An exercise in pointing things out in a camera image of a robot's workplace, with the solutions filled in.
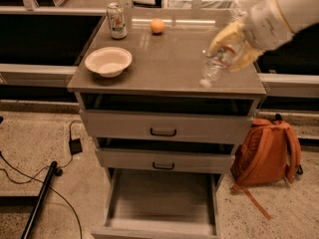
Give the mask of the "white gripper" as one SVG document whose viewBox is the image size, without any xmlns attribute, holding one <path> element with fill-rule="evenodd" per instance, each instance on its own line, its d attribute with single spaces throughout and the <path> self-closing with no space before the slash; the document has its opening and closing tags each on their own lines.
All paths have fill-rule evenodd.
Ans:
<svg viewBox="0 0 319 239">
<path fill-rule="evenodd" d="M 253 47 L 244 42 L 244 32 Z M 210 43 L 208 51 L 214 53 L 222 46 L 235 48 L 237 53 L 229 66 L 229 71 L 235 72 L 254 63 L 264 54 L 263 50 L 276 50 L 290 42 L 293 36 L 278 1 L 263 0 L 249 9 L 245 23 L 236 20 L 219 31 Z"/>
</svg>

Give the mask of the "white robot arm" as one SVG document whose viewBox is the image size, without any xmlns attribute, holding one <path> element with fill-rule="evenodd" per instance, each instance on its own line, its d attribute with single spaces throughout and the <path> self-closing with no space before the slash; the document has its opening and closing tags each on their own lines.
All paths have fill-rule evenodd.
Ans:
<svg viewBox="0 0 319 239">
<path fill-rule="evenodd" d="M 208 54 L 216 54 L 222 46 L 238 45 L 229 67 L 237 71 L 318 22 L 318 0 L 263 0 L 224 27 L 212 40 Z"/>
</svg>

